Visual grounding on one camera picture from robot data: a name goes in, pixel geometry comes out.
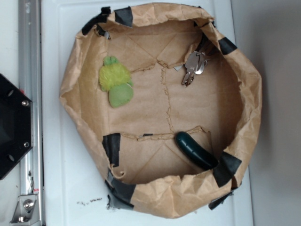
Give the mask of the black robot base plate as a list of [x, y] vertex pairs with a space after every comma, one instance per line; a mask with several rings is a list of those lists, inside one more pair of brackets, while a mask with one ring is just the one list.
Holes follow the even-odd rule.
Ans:
[[3, 180], [32, 148], [32, 101], [0, 76], [0, 178]]

